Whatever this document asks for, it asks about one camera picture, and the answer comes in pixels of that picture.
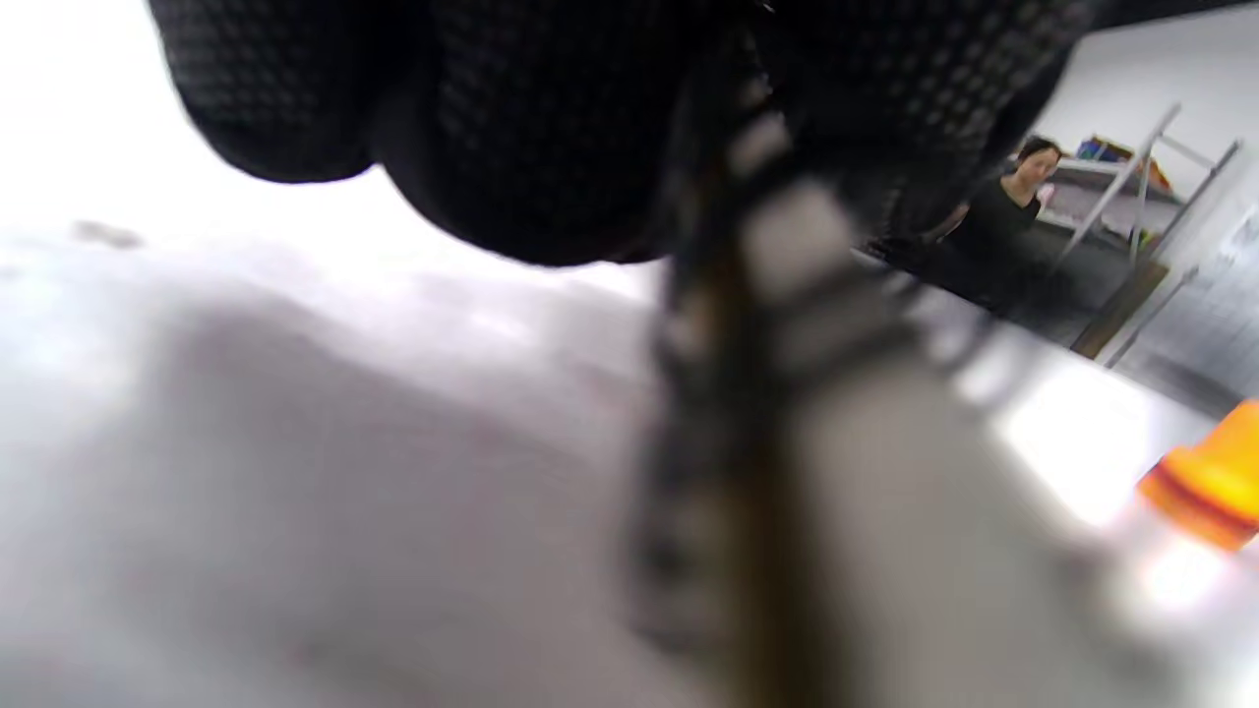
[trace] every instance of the orange cap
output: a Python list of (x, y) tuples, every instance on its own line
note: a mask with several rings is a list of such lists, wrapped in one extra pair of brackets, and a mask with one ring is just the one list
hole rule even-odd
[(1168, 452), (1137, 489), (1186, 530), (1245, 545), (1259, 532), (1259, 402), (1238, 406), (1199, 445)]

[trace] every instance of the black textured fabric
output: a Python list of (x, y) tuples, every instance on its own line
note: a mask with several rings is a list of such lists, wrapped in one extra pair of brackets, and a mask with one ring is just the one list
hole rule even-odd
[[(545, 265), (642, 252), (696, 54), (755, 18), (802, 149), (886, 146), (845, 198), (943, 218), (1027, 130), (1099, 0), (150, 0), (210, 145), (277, 181), (380, 163), (454, 236)], [(704, 140), (705, 136), (696, 136)]]

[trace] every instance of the person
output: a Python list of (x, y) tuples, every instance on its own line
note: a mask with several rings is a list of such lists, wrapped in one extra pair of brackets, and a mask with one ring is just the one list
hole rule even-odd
[(972, 300), (991, 300), (1008, 294), (1035, 267), (1020, 237), (1036, 222), (1041, 209), (1036, 191), (1061, 157), (1061, 147), (1051, 140), (1030, 137), (1013, 171), (982, 183), (968, 203), (925, 234), (928, 242), (938, 242), (932, 261), (947, 281), (940, 285)]

